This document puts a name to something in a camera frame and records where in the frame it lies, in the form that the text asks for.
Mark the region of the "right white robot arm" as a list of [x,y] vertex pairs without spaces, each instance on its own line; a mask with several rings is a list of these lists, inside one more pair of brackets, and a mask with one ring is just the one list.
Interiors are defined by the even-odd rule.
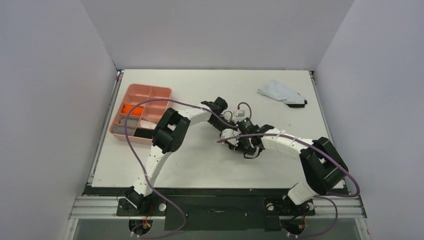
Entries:
[[291,187],[282,199],[282,207],[289,214],[296,213],[304,202],[313,197],[327,195],[349,171],[326,137],[296,137],[272,125],[254,125],[246,118],[237,123],[237,129],[222,130],[220,139],[231,150],[245,155],[272,150],[300,162],[305,180]]

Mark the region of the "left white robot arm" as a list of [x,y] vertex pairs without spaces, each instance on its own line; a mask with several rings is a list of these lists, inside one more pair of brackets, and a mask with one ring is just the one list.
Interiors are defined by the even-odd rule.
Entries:
[[190,126],[208,122],[219,131],[236,128],[233,123],[221,116],[221,113],[228,108],[227,102],[221,97],[217,97],[215,101],[202,101],[200,105],[192,105],[174,99],[154,98],[141,102],[137,106],[150,102],[172,102],[188,108],[177,111],[170,107],[164,112],[152,132],[152,145],[145,162],[142,162],[133,148],[128,136],[127,120],[124,122],[126,141],[142,168],[141,175],[125,191],[125,199],[129,202],[129,208],[136,215],[143,215],[149,210],[149,195],[156,191],[153,184],[168,157],[181,147]]

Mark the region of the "orange underwear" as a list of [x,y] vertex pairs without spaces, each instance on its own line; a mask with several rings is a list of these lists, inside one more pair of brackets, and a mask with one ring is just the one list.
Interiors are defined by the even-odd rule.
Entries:
[[144,111],[144,108],[142,106],[135,107],[132,104],[124,104],[122,108],[123,114],[130,114],[133,116],[141,116]]

